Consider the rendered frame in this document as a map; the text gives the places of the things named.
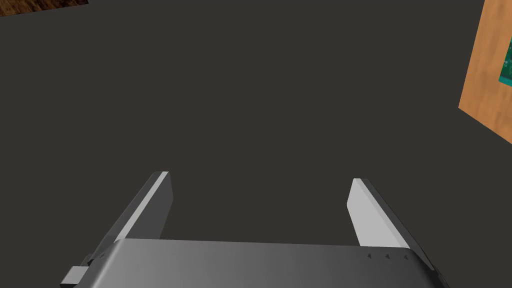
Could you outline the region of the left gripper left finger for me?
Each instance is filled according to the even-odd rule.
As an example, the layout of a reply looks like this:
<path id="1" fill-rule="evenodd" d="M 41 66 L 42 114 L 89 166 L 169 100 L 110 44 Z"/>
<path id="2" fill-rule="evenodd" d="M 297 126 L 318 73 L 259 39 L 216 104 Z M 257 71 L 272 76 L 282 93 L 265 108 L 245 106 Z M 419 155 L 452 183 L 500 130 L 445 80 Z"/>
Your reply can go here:
<path id="1" fill-rule="evenodd" d="M 173 203 L 167 171 L 151 174 L 94 251 L 95 256 L 121 239 L 159 239 Z"/>

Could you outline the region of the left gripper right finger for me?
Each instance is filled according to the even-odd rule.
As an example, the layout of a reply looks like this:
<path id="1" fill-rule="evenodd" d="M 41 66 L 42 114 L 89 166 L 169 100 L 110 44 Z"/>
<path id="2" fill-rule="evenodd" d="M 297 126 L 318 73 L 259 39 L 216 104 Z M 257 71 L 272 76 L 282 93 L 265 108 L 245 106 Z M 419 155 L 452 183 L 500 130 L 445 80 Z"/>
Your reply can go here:
<path id="1" fill-rule="evenodd" d="M 346 207 L 360 246 L 407 248 L 424 259 L 423 249 L 368 179 L 353 179 Z"/>

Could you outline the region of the wooden framed green picture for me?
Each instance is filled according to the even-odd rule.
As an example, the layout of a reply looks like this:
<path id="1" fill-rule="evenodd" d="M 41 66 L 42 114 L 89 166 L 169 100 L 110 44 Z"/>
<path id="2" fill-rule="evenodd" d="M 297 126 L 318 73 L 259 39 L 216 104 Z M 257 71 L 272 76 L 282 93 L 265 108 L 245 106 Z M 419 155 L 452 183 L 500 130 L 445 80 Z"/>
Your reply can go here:
<path id="1" fill-rule="evenodd" d="M 512 40 L 512 0 L 484 0 L 459 108 L 512 144 L 512 86 L 499 81 Z"/>

